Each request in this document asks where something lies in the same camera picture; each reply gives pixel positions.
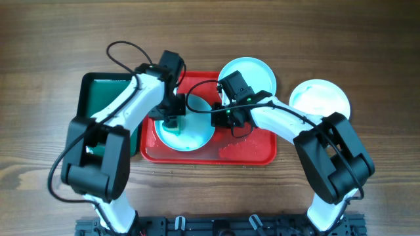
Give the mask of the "green yellow sponge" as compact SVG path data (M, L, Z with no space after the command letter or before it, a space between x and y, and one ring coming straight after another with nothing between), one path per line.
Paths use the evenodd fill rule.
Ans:
M162 129L165 132L178 136L181 130L181 120L178 118L170 119L162 123Z

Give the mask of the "white plate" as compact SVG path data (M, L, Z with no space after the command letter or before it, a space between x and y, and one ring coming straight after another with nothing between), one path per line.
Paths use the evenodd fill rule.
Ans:
M178 119L179 131L169 131L163 121L155 121L159 139L177 151L194 151L202 148L213 137L215 127L211 125L210 113L196 113L186 108L186 115Z
M248 85L252 87L255 93L265 91L269 96L276 94L276 77L270 67L263 61L252 57L237 58L225 65L219 73L218 80L231 74L234 71L239 71Z

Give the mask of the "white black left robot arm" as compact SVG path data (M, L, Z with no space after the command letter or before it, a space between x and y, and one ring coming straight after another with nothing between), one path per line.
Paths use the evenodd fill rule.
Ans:
M142 64L125 90L92 117L76 116L68 127L61 179L82 203L94 206L101 228L97 234L142 235L138 212L124 189L130 173L131 135L145 117L178 129L185 99L174 93L184 77L183 60Z

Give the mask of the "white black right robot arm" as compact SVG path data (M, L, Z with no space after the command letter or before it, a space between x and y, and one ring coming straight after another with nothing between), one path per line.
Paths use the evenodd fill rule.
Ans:
M295 146L314 190L306 215L317 231L333 231L346 207L364 198L363 186L374 174L375 165L343 114L311 115L284 104L267 91L229 105L216 104L211 111L216 117L226 117L231 126L249 123Z

